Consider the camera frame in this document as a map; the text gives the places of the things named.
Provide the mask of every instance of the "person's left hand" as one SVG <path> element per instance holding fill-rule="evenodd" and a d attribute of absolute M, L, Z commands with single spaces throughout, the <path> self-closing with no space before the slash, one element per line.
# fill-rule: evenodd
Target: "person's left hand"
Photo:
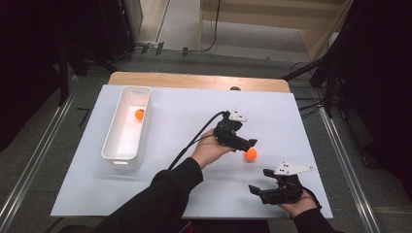
<path fill-rule="evenodd" d="M 196 149 L 191 156 L 201 169 L 218 160 L 222 155 L 233 148 L 222 146 L 213 136 L 213 128 L 204 133 L 200 138 L 204 138 L 197 143 Z"/>

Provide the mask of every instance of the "white table surface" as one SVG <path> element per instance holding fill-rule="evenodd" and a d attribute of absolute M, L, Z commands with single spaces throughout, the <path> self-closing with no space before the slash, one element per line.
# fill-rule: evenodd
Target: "white table surface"
<path fill-rule="evenodd" d="M 136 171 L 116 170 L 101 155 L 121 85 L 104 85 L 88 121 L 52 216 L 107 216 L 149 186 L 154 175 L 167 169 L 203 125 L 220 111 L 237 109 L 248 119 L 237 135 L 257 139 L 257 159 L 246 162 L 244 152 L 230 152 L 203 170 L 204 182 L 190 194 L 187 218 L 288 217 L 277 206 L 263 205 L 248 184 L 277 187 L 262 169 L 275 170 L 283 161 L 310 165 L 299 175 L 314 191 L 322 213 L 332 218 L 312 150 L 291 93 L 151 87 L 152 118 L 143 162 Z M 221 120 L 218 117 L 209 128 Z M 190 156 L 192 146 L 180 162 Z"/>

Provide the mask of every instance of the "floor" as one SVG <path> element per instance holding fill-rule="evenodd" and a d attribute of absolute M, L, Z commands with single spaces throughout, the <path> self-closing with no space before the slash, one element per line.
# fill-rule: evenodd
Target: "floor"
<path fill-rule="evenodd" d="M 168 50 L 197 48 L 197 1 L 141 0 L 141 3 L 144 14 L 150 16 L 145 17 L 142 24 L 139 37 L 142 44 L 164 42 L 163 48 Z M 207 47 L 212 41 L 212 34 L 206 28 L 211 28 L 213 22 L 203 23 L 203 42 Z M 189 62 L 176 52 L 165 51 L 161 56 L 150 52 L 142 55 L 136 53 L 114 65 L 127 71 L 279 78 L 309 62 L 295 30 L 233 23 L 219 23 L 218 30 L 214 48 L 208 54 L 191 55 Z M 242 39 L 233 41 L 233 35 L 241 35 Z M 50 217 L 53 200 L 86 127 L 86 123 L 82 123 L 87 117 L 83 109 L 92 109 L 100 86 L 107 83 L 110 77 L 110 73 L 94 64 L 89 64 L 89 67 L 86 78 L 76 77 L 72 82 L 71 88 L 76 91 L 66 108 L 56 108 L 57 91 L 26 124 L 11 146 L 0 151 L 0 201 L 7 203 L 9 194 L 19 183 L 21 185 L 23 178 L 29 184 L 20 191 L 23 198 L 15 200 L 19 208 L 13 213 L 14 218 L 8 219 L 4 213 L 1 214 L 0 232 L 7 229 L 7 232 L 47 232 L 54 225 L 56 227 L 50 232 L 57 232 L 64 225 L 95 225 L 100 221 L 98 217 L 65 218 L 59 223 L 58 219 Z M 314 89 L 308 85 L 309 79 L 310 74 L 307 73 L 290 82 L 296 97 L 316 97 Z M 51 121 L 57 125 L 55 129 L 49 128 Z M 357 208 L 356 197 L 341 170 L 336 148 L 330 142 L 321 112 L 314 113 L 303 122 L 317 162 L 324 164 L 320 172 L 325 177 L 325 187 L 335 215 L 333 226 L 346 232 L 371 232 L 363 226 L 361 210 Z M 398 180 L 385 170 L 365 168 L 348 125 L 340 117 L 335 117 L 333 123 L 356 171 L 365 200 L 379 225 L 380 231 L 375 232 L 409 232 L 412 227 L 412 205 Z M 53 136 L 42 139 L 47 131 Z M 39 142 L 44 142 L 45 150 L 38 150 Z M 39 165 L 31 169 L 26 166 L 36 162 Z M 24 174 L 35 177 L 28 179 Z M 269 224 L 271 232 L 295 232 L 289 219 L 271 219 Z"/>

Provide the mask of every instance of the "person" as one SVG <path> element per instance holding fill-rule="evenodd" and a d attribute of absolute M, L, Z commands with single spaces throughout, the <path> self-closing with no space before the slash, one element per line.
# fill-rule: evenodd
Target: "person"
<path fill-rule="evenodd" d="M 188 204 L 189 194 L 203 182 L 202 169 L 233 150 L 219 145 L 212 136 L 213 129 L 204 133 L 190 157 L 172 170 L 158 172 L 149 187 L 104 218 L 92 232 L 179 232 L 180 219 Z M 291 215 L 298 232 L 336 232 L 322 216 L 312 196 L 306 191 L 296 203 L 279 206 Z M 205 225 L 210 227 L 216 222 L 217 225 L 220 223 L 225 225 L 222 227 L 224 230 L 219 232 L 247 232 L 250 229 L 245 227 L 246 225 L 252 225 L 257 229 L 249 232 L 269 232 L 267 222 L 265 226 L 262 226 L 262 221 L 248 222 L 245 220 L 194 220 L 195 224 L 187 232 L 218 232 L 204 228 Z M 236 231 L 227 230 L 225 222 L 240 223 L 238 225 L 240 227 Z"/>

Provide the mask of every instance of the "table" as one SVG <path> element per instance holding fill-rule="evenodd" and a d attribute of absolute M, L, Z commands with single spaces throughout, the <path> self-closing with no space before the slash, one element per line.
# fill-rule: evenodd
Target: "table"
<path fill-rule="evenodd" d="M 118 171 L 100 154 L 123 84 L 146 85 L 152 90 L 154 111 L 143 163 L 137 171 Z M 242 91 L 227 91 L 234 85 Z M 243 151 L 237 151 L 206 167 L 203 170 L 205 181 L 191 193 L 183 217 L 288 217 L 277 206 L 262 205 L 248 189 L 248 184 L 262 189 L 274 188 L 275 181 L 265 177 L 262 169 L 275 169 L 287 160 L 315 168 L 299 177 L 316 192 L 324 206 L 324 216 L 332 218 L 298 109 L 289 92 L 285 81 L 268 79 L 114 73 L 109 85 L 103 86 L 94 106 L 51 215 L 109 215 L 147 187 L 155 173 L 166 169 L 209 117 L 234 106 L 239 112 L 248 110 L 246 117 L 249 120 L 238 135 L 247 139 L 258 136 L 256 149 L 259 156 L 255 162 L 246 163 L 242 159 Z M 276 108 L 267 108 L 269 102 Z M 186 155 L 193 150 L 194 147 L 190 148 Z"/>
<path fill-rule="evenodd" d="M 199 50 L 202 50 L 203 20 L 216 20 L 218 2 L 219 0 L 200 0 Z M 222 0 L 219 21 L 299 29 L 309 59 L 313 61 L 327 47 L 333 33 L 340 30 L 352 2 L 353 0 Z"/>

